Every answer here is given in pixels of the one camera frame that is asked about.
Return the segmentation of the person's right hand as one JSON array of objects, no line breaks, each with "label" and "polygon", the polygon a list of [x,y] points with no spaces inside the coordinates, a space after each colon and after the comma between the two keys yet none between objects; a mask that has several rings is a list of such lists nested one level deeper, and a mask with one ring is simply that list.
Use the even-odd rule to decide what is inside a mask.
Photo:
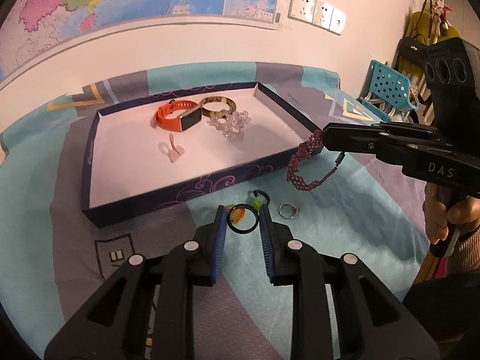
[{"label": "person's right hand", "polygon": [[427,183],[425,201],[425,233],[430,243],[436,245],[448,237],[448,224],[456,225],[460,234],[470,234],[479,227],[479,199],[467,197],[450,209],[439,200],[439,187]]}]

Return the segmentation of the black shoulder bag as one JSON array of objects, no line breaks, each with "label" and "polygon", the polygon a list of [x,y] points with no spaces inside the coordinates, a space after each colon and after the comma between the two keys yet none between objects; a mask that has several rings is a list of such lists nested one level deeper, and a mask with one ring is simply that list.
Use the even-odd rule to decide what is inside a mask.
[{"label": "black shoulder bag", "polygon": [[398,45],[398,57],[401,63],[411,63],[417,67],[422,66],[423,50],[427,47],[424,43],[411,37],[404,37]]}]

